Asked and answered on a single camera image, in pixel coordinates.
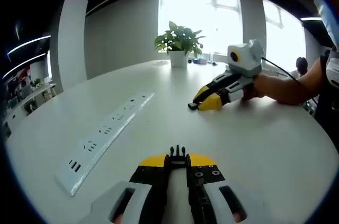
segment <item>person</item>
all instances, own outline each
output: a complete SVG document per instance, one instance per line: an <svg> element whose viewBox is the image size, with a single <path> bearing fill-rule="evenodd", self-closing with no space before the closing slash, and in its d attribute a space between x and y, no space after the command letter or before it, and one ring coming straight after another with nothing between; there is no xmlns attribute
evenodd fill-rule
<svg viewBox="0 0 339 224"><path fill-rule="evenodd" d="M318 58L310 71L297 79L299 83L293 79L280 79L261 73L254 79L252 87L244 89L243 100L268 96L280 103L299 105L319 95L315 119L339 152L339 132L334 125L339 121L339 89L327 79L327 60L328 55Z"/></svg>
<svg viewBox="0 0 339 224"><path fill-rule="evenodd" d="M293 71L291 75L294 78L302 77L307 73L308 63L305 57L299 57L296 61L296 68L297 70Z"/></svg>

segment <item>power strip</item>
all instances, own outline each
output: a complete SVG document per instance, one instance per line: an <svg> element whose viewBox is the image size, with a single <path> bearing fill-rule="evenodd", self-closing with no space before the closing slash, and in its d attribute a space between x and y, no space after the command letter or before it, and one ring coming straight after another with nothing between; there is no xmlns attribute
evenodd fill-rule
<svg viewBox="0 0 339 224"><path fill-rule="evenodd" d="M79 142L56 173L57 181L67 194L75 195L100 157L153 95L141 93L128 99Z"/></svg>

